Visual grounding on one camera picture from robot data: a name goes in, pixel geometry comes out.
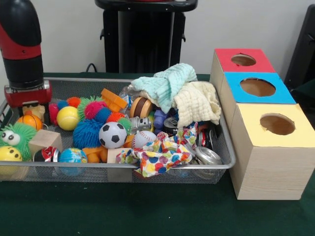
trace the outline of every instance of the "polka dot fabric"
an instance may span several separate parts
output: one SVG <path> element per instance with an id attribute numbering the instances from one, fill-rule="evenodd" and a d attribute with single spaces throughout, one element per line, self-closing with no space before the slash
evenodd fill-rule
<path id="1" fill-rule="evenodd" d="M 143 148 L 122 151 L 117 155 L 116 162 L 138 164 L 139 169 L 136 171 L 143 177 L 160 175 L 181 163 L 189 163 L 192 155 L 184 145 L 195 148 L 195 140 L 196 126 L 181 130 L 171 138 L 161 132 L 156 141 L 148 142 Z"/>

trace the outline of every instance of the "black cable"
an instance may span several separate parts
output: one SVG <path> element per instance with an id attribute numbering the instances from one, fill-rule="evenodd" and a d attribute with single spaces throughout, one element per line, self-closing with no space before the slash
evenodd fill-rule
<path id="1" fill-rule="evenodd" d="M 96 66 L 95 66 L 93 63 L 90 63 L 90 64 L 88 65 L 88 68 L 86 69 L 85 72 L 88 72 L 91 66 L 94 68 L 94 72 L 97 73 Z"/>

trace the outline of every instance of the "green fuzzy toy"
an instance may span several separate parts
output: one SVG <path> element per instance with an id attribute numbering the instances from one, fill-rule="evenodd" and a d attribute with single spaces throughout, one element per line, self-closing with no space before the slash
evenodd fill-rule
<path id="1" fill-rule="evenodd" d="M 131 122 L 130 122 L 129 119 L 127 119 L 127 118 L 120 118 L 118 120 L 118 123 L 121 124 L 125 128 L 125 130 L 126 130 L 128 135 L 131 133 L 132 125 L 131 125 Z"/>
<path id="2" fill-rule="evenodd" d="M 84 110 L 91 102 L 102 102 L 103 99 L 101 97 L 91 96 L 90 98 L 81 97 L 80 105 L 78 106 L 78 116 L 80 121 L 85 119 Z"/>
<path id="3" fill-rule="evenodd" d="M 0 147 L 12 146 L 21 153 L 23 161 L 31 160 L 29 141 L 35 136 L 36 129 L 32 126 L 16 123 L 9 124 L 0 131 Z"/>

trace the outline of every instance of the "white wall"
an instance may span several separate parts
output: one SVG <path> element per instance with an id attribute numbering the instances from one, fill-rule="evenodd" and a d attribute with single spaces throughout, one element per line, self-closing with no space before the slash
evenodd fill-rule
<path id="1" fill-rule="evenodd" d="M 32 0 L 42 31 L 46 72 L 81 72 L 90 62 L 105 71 L 99 40 L 102 10 L 94 0 Z M 210 73 L 214 48 L 262 48 L 284 78 L 307 7 L 313 0 L 199 0 L 186 13 L 181 62 Z M 0 87 L 7 84 L 0 62 Z"/>

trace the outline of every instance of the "wire mesh basket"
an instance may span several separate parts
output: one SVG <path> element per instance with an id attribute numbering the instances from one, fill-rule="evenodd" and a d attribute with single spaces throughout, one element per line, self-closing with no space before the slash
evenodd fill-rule
<path id="1" fill-rule="evenodd" d="M 53 89 L 53 102 L 72 96 L 100 96 L 103 88 L 116 94 L 128 86 L 126 79 L 49 78 Z M 0 107 L 1 126 L 14 124 L 17 109 L 10 109 L 6 102 Z M 49 130 L 61 133 L 63 148 L 73 147 L 72 132 L 57 126 Z M 224 116 L 220 118 L 213 151 L 222 165 L 180 165 L 165 174 L 144 178 L 134 170 L 136 165 L 108 163 L 50 163 L 50 162 L 0 162 L 0 180 L 7 181 L 54 181 L 54 182 L 141 182 L 141 183 L 210 183 L 216 184 L 226 169 L 235 164 L 235 153 Z"/>

